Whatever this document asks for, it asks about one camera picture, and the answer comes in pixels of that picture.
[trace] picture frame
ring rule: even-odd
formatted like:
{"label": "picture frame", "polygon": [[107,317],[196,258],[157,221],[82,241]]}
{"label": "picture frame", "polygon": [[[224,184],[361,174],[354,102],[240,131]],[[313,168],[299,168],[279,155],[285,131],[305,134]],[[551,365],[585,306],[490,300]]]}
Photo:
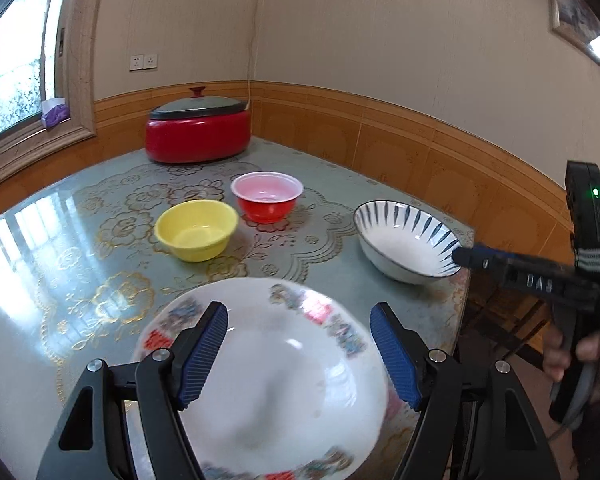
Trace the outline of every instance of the picture frame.
{"label": "picture frame", "polygon": [[600,66],[600,20],[584,0],[550,0],[551,30]]}

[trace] wooden wainscoting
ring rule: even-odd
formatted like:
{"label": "wooden wainscoting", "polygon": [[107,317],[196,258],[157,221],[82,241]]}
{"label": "wooden wainscoting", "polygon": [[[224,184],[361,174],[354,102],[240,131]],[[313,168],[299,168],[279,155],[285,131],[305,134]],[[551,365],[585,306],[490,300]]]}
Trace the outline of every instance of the wooden wainscoting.
{"label": "wooden wainscoting", "polygon": [[[96,137],[0,184],[0,214],[49,184],[144,146],[148,112],[205,93],[246,99],[245,81],[154,88],[94,103]],[[359,95],[253,82],[252,130],[415,195],[472,225],[496,248],[572,262],[571,222],[559,184],[511,153],[435,118]],[[506,320],[514,324],[520,311]],[[538,346],[540,335],[533,339]]]}

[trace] red pot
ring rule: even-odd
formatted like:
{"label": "red pot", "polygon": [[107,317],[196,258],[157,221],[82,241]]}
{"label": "red pot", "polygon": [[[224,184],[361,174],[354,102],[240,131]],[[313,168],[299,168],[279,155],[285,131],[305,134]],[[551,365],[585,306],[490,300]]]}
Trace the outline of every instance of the red pot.
{"label": "red pot", "polygon": [[251,115],[246,101],[203,96],[205,87],[192,88],[193,97],[157,107],[149,114],[144,146],[157,162],[203,162],[236,155],[251,139]]}

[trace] red bowl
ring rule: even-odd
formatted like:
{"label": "red bowl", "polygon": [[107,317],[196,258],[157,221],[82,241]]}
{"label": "red bowl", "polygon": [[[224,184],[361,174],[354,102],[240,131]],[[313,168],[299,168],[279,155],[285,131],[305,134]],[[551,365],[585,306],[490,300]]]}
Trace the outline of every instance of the red bowl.
{"label": "red bowl", "polygon": [[286,202],[264,203],[239,198],[238,205],[249,220],[253,220],[258,224],[273,224],[291,213],[296,205],[296,199],[287,200]]}
{"label": "red bowl", "polygon": [[302,183],[287,174],[255,171],[236,178],[231,191],[249,220],[273,224],[288,215],[302,194]]}

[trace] blue gripper pad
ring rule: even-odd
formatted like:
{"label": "blue gripper pad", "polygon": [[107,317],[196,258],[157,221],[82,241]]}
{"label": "blue gripper pad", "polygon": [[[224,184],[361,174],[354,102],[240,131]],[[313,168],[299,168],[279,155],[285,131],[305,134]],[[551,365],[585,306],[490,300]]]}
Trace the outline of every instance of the blue gripper pad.
{"label": "blue gripper pad", "polygon": [[216,360],[229,323],[226,307],[221,304],[205,326],[198,342],[182,367],[178,399],[184,407],[196,400]]}
{"label": "blue gripper pad", "polygon": [[412,410],[417,411],[422,394],[418,388],[416,368],[378,304],[371,309],[370,325],[371,335],[398,397],[408,402]]}

